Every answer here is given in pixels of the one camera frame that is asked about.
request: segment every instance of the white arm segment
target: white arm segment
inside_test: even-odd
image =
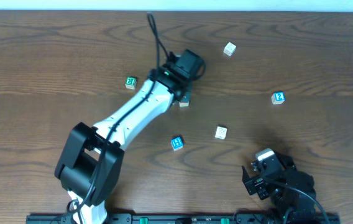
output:
[[[139,92],[132,97],[124,106],[117,110],[110,117],[94,124],[97,127],[96,131],[103,138],[106,138],[112,128],[112,125],[117,120],[140,102],[152,87],[153,81],[146,80]],[[173,100],[173,94],[168,92],[168,87],[156,82],[152,94],[147,101],[143,102],[131,114],[128,115],[120,125],[116,128],[116,132],[112,133],[110,142],[117,141],[121,145],[122,150],[126,150],[131,141],[146,127],[151,120],[158,115],[166,112]]]
[[[117,120],[128,112],[132,107],[139,103],[149,92],[152,87],[153,81],[146,80],[143,87],[139,90],[134,97],[132,97],[124,106],[117,110],[110,117],[94,124],[97,127],[96,131],[99,135],[106,139],[112,125]],[[156,118],[158,115],[166,112],[170,107],[173,100],[173,94],[168,92],[168,88],[163,84],[156,82],[153,88],[152,94],[150,94],[147,101],[143,102],[138,108],[128,115],[124,120],[121,121],[120,125],[116,128],[116,132],[112,133],[110,142],[117,141],[120,143],[120,148],[126,150],[131,141],[146,127],[151,120]],[[78,199],[81,203],[83,201],[78,195],[72,191],[68,191],[72,199]],[[81,208],[81,217],[84,224],[97,224],[103,223],[107,217],[106,209],[104,207],[104,201],[98,206],[84,205]],[[80,224],[78,214],[73,215],[74,221]]]

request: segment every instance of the white cube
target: white cube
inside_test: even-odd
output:
[[[282,104],[285,100],[284,92],[276,92],[272,95],[273,104]]]
[[[232,54],[235,50],[236,50],[236,46],[229,42],[224,49],[224,53],[229,56],[232,56]]]
[[[223,127],[217,127],[216,128],[216,133],[215,133],[215,137],[219,138],[219,139],[225,139],[226,137],[226,132],[227,132],[227,128],[223,128]]]

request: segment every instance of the wood grain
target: wood grain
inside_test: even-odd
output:
[[[353,223],[353,13],[156,12],[161,39],[205,59],[189,108],[173,106],[126,152],[108,209],[137,213],[265,210],[241,165],[266,147],[313,175],[317,198]],[[237,45],[232,57],[222,50]],[[0,223],[64,212],[53,171],[70,129],[135,92],[155,66],[144,12],[0,11]],[[282,90],[286,102],[272,105]],[[227,138],[214,139],[216,126]],[[181,134],[177,152],[170,138]]]

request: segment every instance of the green cube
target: green cube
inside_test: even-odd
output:
[[[137,86],[137,79],[134,77],[127,77],[126,87],[128,89],[135,90],[136,86]]]

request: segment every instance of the white backdrop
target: white backdrop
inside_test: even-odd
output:
[[[353,12],[353,0],[0,0],[0,9]]]

